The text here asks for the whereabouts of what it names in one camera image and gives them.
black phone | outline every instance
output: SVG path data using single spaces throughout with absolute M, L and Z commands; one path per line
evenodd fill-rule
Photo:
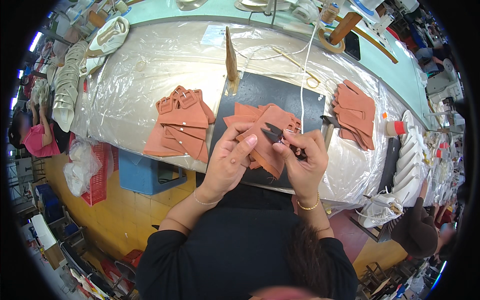
M 353 31 L 350 31 L 345 36 L 345 53 L 356 60 L 360 60 L 360 43 L 359 36 Z

black shirt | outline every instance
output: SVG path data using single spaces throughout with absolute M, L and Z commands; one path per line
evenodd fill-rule
M 286 257 L 291 211 L 216 207 L 190 235 L 152 234 L 136 273 L 143 300 L 249 299 L 268 286 L 294 286 Z M 331 259 L 333 299 L 355 299 L 357 276 L 334 238 L 318 241 Z

bracelet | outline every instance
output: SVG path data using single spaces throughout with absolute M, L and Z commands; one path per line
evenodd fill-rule
M 303 210 L 312 210 L 312 209 L 314 209 L 314 208 L 317 207 L 317 205 L 319 204 L 319 202 L 320 202 L 320 193 L 319 193 L 319 192 L 317 192 L 317 203 L 315 203 L 314 206 L 309 207 L 309 208 L 301 206 L 300 202 L 299 202 L 298 199 L 297 199 L 297 204 L 298 204 L 299 207 L 300 207 L 301 209 L 303 209 Z
M 220 202 L 220 200 L 222 200 L 222 199 L 223 199 L 223 197 L 222 197 L 222 198 L 220 198 L 220 200 L 218 200 L 218 201 L 215 201 L 215 202 L 212 202 L 212 203 L 203 203 L 203 202 L 200 202 L 200 201 L 198 201 L 198 199 L 197 199 L 197 195 L 195 194 L 195 191 L 196 191 L 196 190 L 197 190 L 197 189 L 195 189 L 195 190 L 193 191 L 193 197 L 195 198 L 195 201 L 196 201 L 196 202 L 198 202 L 198 203 L 200 203 L 200 204 L 203 204 L 203 205 L 212 205 L 212 204 L 217 204 L 217 203 L 219 203 L 219 202 Z

thread snips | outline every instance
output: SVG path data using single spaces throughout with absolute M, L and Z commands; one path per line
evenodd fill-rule
M 270 129 L 270 130 L 267 130 L 265 128 L 261 128 L 263 133 L 266 135 L 266 137 L 268 137 L 268 139 L 274 143 L 282 143 L 282 144 L 285 144 L 282 139 L 284 139 L 285 137 L 283 136 L 283 130 L 281 130 L 280 128 L 276 127 L 275 125 L 272 125 L 270 123 L 265 123 L 265 125 Z M 290 149 L 293 151 L 293 153 L 295 154 L 295 156 L 299 159 L 299 160 L 304 160 L 307 158 L 307 155 L 305 154 L 305 150 L 303 149 L 300 149 L 297 148 L 296 146 L 294 145 L 290 145 Z

tiled floor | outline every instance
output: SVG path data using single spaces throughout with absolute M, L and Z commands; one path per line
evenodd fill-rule
M 187 171 L 187 182 L 166 192 L 148 196 L 120 187 L 119 173 L 107 182 L 107 199 L 89 207 L 81 198 L 70 193 L 62 168 L 68 162 L 65 155 L 46 159 L 48 183 L 65 203 L 68 211 L 81 226 L 87 226 L 87 236 L 103 251 L 119 259 L 133 249 L 144 250 L 147 239 L 175 204 L 195 189 L 195 173 Z M 347 211 L 330 219 L 335 237 L 342 241 L 358 276 L 366 265 L 378 262 L 384 269 L 406 257 L 406 252 L 394 241 L 376 243 L 348 219 Z

